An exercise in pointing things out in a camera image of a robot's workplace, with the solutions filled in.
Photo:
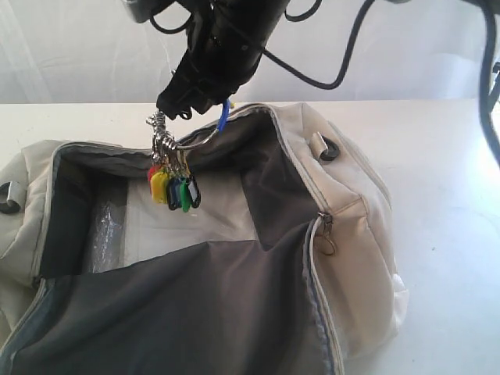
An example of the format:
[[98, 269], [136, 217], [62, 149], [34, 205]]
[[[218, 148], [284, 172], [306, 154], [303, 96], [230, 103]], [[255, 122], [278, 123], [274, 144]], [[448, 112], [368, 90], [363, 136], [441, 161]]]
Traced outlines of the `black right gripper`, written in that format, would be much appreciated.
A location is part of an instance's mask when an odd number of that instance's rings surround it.
[[254, 75], [287, 1], [181, 1], [194, 17], [187, 50], [156, 108], [190, 120], [235, 94]]

